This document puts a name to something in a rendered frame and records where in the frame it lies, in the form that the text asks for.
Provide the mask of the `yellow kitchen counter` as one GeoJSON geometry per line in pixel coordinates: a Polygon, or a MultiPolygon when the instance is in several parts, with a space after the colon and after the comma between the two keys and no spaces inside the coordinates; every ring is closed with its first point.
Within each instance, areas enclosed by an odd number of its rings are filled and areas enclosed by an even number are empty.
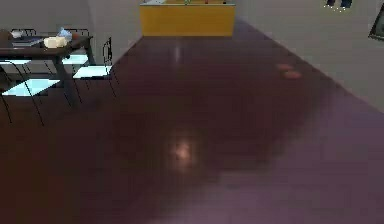
{"type": "Polygon", "coordinates": [[[233,34],[231,0],[149,0],[139,6],[144,36],[227,37],[233,34]]]}

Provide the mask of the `pale blue crumpled bag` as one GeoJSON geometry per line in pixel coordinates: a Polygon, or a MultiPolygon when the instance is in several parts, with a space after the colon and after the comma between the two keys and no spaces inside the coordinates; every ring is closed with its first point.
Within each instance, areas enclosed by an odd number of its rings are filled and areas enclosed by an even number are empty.
{"type": "Polygon", "coordinates": [[[67,41],[72,40],[72,33],[64,28],[61,28],[57,34],[58,37],[64,37],[67,41]]]}

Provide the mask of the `cream loaf of bread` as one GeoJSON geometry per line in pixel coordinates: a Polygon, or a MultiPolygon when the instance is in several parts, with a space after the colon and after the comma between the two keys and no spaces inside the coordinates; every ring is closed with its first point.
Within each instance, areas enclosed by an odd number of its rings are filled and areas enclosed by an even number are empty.
{"type": "Polygon", "coordinates": [[[61,48],[67,45],[67,40],[64,37],[47,37],[44,39],[44,46],[47,48],[61,48]]]}

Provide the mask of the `dark dining table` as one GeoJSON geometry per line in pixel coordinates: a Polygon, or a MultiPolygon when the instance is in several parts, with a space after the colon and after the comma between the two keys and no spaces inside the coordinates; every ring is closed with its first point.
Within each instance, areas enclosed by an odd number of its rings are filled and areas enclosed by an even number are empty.
{"type": "Polygon", "coordinates": [[[89,64],[95,65],[91,40],[92,36],[80,36],[59,48],[47,48],[42,42],[32,46],[18,47],[13,44],[14,38],[10,32],[0,30],[0,59],[51,61],[56,69],[56,79],[62,83],[63,92],[69,104],[77,107],[81,103],[78,91],[72,76],[65,70],[62,60],[76,50],[84,48],[89,64]]]}

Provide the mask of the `dark blue book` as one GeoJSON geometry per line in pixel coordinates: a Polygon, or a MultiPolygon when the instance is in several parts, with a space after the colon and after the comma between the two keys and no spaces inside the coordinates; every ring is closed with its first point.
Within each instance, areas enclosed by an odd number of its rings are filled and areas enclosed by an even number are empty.
{"type": "Polygon", "coordinates": [[[15,47],[33,46],[43,41],[41,37],[24,36],[12,40],[12,45],[15,47]]]}

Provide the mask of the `dark blue wall hanging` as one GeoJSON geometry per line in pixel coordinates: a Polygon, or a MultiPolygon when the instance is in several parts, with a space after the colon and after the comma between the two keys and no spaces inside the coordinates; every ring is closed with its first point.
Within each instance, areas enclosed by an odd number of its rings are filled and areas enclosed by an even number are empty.
{"type": "Polygon", "coordinates": [[[346,11],[352,6],[353,0],[324,0],[324,8],[331,10],[346,11]]]}

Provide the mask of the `dark framed wall picture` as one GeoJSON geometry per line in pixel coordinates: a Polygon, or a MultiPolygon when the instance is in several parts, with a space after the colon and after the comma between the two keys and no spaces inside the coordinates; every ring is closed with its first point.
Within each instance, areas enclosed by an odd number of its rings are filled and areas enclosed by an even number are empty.
{"type": "Polygon", "coordinates": [[[368,35],[369,38],[384,42],[384,3],[378,12],[373,26],[368,35]]]}

